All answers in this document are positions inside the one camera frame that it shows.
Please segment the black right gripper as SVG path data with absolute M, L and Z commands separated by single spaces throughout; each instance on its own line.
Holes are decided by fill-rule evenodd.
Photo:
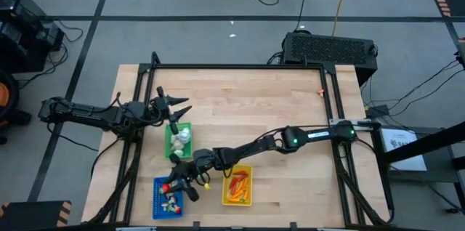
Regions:
M 165 181 L 166 184 L 170 185 L 170 192 L 183 191 L 192 202 L 196 202 L 199 199 L 199 194 L 192 182 L 196 182 L 202 187 L 206 183 L 210 183 L 211 177 L 208 171 L 215 167 L 216 160 L 213 152 L 207 149 L 196 150 L 193 153 L 193 159 L 189 162 L 182 161 L 175 154 L 171 154 L 169 160 L 174 164 Z

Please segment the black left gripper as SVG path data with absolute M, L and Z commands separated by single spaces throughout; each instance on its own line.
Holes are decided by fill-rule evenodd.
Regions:
M 192 106 L 187 106 L 173 113 L 170 111 L 170 106 L 178 105 L 183 102 L 187 102 L 188 98 L 176 98 L 171 97 L 164 93 L 163 87 L 158 86 L 156 88 L 157 96 L 149 101 L 148 106 L 148 122 L 147 124 L 152 126 L 160 126 L 165 120 L 168 121 L 169 126 L 173 134 L 178 134 L 178 128 L 176 123 L 179 122 L 180 118 L 186 114 Z

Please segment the white toy cauliflower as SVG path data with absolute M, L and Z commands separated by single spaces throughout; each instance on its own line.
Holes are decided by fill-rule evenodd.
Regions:
M 183 144 L 188 143 L 191 139 L 190 128 L 185 127 L 181 132 L 177 135 L 177 138 Z

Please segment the green plastic basket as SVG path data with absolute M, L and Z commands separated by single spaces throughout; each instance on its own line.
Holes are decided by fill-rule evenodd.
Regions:
M 190 158 L 193 153 L 193 130 L 192 130 L 192 124 L 191 123 L 178 123 L 177 128 L 178 128 L 178 134 L 183 130 L 185 127 L 190 128 L 190 133 L 191 133 L 191 139 L 188 143 L 185 143 L 185 147 L 182 150 L 183 151 L 183 156 L 181 158 Z M 178 134 L 173 134 L 171 131 L 170 126 L 165 127 L 165 156 L 168 158 L 171 154 L 174 154 L 174 150 L 172 150 L 171 146 L 171 135 L 178 135 Z

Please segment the blue plastic basket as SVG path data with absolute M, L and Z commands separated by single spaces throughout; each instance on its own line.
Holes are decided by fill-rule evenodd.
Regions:
M 168 211 L 164 211 L 161 204 L 168 203 L 169 199 L 166 198 L 165 193 L 162 193 L 161 187 L 162 184 L 165 184 L 165 181 L 168 177 L 156 177 L 153 180 L 153 212 L 152 217 L 154 220 L 161 219 L 175 219 L 181 218 L 183 214 L 183 194 L 181 191 L 173 192 L 174 197 L 177 199 L 175 204 L 169 204 Z M 174 206 L 177 205 L 182 209 L 180 214 L 174 213 Z

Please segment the yellow plastic basket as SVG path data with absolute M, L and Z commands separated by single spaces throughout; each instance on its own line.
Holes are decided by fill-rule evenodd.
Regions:
M 234 188 L 230 190 L 229 185 L 230 185 L 231 180 L 233 179 L 233 177 L 237 177 L 237 176 L 233 175 L 233 173 L 236 172 L 236 171 L 247 171 L 248 176 L 247 177 L 238 177 Z M 251 206 L 251 204 L 252 204 L 252 193 L 253 193 L 253 187 L 252 187 L 252 185 L 253 185 L 253 171 L 252 171 L 252 167 L 248 166 L 248 165 L 239 164 L 239 165 L 233 166 L 232 169 L 227 170 L 227 174 L 230 174 L 230 176 L 228 178 L 225 178 L 225 177 L 223 178 L 222 204 L 224 206 Z M 227 197 L 239 197 L 239 198 L 242 197 L 243 189 L 240 190 L 239 192 L 236 192 L 237 186 L 238 186 L 239 182 L 242 179 L 246 179 L 246 182 L 245 182 L 245 184 L 243 186 L 243 189 L 246 188 L 246 187 L 249 189 L 249 196 L 248 196 L 247 201 L 241 201 L 240 203 L 231 203 L 231 202 L 229 202 L 227 200 Z

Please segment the hazard striped block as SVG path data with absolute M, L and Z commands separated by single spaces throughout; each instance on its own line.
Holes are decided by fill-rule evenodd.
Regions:
M 24 231 L 65 227 L 69 200 L 5 203 L 0 206 L 0 231 Z

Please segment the black computer case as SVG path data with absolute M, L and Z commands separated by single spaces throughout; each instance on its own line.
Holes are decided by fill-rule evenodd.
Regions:
M 332 74 L 337 65 L 352 65 L 359 85 L 378 69 L 378 47 L 372 40 L 313 35 L 301 30 L 287 33 L 281 48 L 283 64 L 320 64 Z

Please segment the orange and black machine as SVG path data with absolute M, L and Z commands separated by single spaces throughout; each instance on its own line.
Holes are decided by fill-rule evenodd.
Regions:
M 18 110 L 20 89 L 11 73 L 0 69 L 0 132 L 8 126 L 26 126 L 31 114 Z

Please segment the black equipment rack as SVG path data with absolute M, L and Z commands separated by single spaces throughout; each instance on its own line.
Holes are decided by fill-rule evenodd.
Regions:
M 0 68 L 39 72 L 50 52 L 61 48 L 64 32 L 33 0 L 0 0 Z

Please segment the black stand beam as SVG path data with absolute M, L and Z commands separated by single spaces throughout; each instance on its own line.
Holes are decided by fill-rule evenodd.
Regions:
M 379 129 L 372 133 L 372 137 L 377 158 L 380 158 L 385 163 L 394 163 L 417 155 L 430 153 L 465 140 L 465 121 L 388 152 L 385 152 L 382 147 Z

